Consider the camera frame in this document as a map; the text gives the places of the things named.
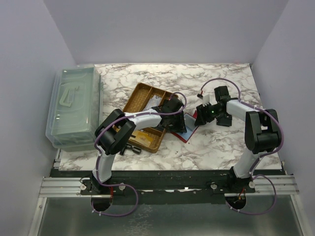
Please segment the red card holder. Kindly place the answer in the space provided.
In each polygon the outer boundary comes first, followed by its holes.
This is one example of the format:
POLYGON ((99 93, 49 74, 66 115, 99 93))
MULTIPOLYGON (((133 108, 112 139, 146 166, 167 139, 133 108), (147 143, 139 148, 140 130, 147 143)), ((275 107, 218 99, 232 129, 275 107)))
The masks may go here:
POLYGON ((185 113, 184 122, 186 127, 186 133, 171 132, 171 134, 179 138, 182 142, 187 143, 198 128, 198 126, 195 125, 196 118, 197 111, 195 111, 193 115, 185 113))

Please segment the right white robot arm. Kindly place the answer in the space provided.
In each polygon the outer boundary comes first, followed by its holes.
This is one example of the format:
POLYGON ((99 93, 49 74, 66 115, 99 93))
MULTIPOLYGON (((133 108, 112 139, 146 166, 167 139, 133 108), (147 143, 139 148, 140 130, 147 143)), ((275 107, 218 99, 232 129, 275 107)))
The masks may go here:
POLYGON ((232 119, 238 118, 245 123, 246 149, 240 160, 232 167, 236 179, 250 178, 261 159, 278 152, 283 146, 284 133, 274 109, 261 109, 231 97, 226 86, 214 89, 216 104, 210 103, 210 96, 197 95, 202 104, 196 107, 196 126, 206 125, 214 120, 217 125, 230 127, 232 119))

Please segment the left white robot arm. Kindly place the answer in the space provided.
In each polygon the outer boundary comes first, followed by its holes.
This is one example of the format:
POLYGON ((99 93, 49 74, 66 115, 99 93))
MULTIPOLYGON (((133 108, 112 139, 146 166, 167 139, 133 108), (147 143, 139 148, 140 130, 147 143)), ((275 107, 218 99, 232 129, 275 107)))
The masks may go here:
POLYGON ((184 108, 187 102, 172 96, 161 106, 143 112, 124 113, 115 109, 96 129, 94 147, 98 151, 94 178, 104 185, 111 178, 117 153, 128 143, 134 131, 160 127, 170 132, 186 132, 184 108))

